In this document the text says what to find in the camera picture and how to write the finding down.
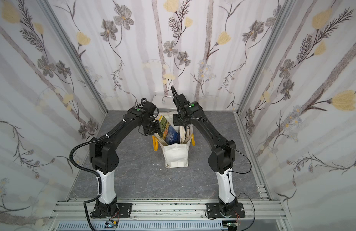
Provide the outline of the white canvas bag yellow handles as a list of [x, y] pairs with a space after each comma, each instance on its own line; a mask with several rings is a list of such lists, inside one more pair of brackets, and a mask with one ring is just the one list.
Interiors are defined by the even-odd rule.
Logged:
[[159, 120], [160, 116], [164, 116], [174, 129], [180, 133], [180, 143], [167, 145], [166, 142], [160, 138], [158, 132], [153, 134], [152, 137], [153, 148], [155, 151], [157, 151], [158, 148], [162, 149], [166, 168], [188, 167], [189, 148], [195, 145], [193, 126], [175, 126], [173, 124], [173, 113], [174, 112], [160, 113], [157, 120]]

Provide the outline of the green blue Animal Farm book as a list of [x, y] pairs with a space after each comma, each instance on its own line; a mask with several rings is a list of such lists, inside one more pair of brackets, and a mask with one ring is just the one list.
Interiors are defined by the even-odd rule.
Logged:
[[174, 129], [170, 122], [164, 117], [159, 117], [160, 131], [159, 136], [167, 145], [179, 144], [180, 133]]

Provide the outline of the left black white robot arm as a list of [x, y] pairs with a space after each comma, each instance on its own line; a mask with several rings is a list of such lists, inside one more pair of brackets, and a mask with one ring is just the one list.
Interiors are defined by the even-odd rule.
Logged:
[[91, 212], [92, 218], [112, 217], [118, 212], [114, 173], [120, 159], [116, 149], [137, 127], [142, 126], [142, 134], [146, 136], [157, 133], [160, 129], [158, 114], [157, 106], [144, 99], [139, 105], [130, 108], [123, 115], [123, 119], [104, 136], [91, 140], [89, 159], [101, 180], [101, 195], [96, 199], [96, 205]]

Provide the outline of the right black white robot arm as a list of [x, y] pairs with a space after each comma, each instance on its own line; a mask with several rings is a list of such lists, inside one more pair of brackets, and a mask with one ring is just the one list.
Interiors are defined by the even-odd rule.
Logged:
[[172, 90], [173, 102], [177, 113], [173, 114], [175, 126], [193, 125], [210, 146], [211, 154], [208, 164], [216, 173], [219, 186], [219, 211], [223, 216], [229, 216], [237, 206], [232, 170], [235, 160], [236, 144], [233, 140], [228, 141], [208, 120], [203, 108], [197, 102], [190, 102], [183, 94]]

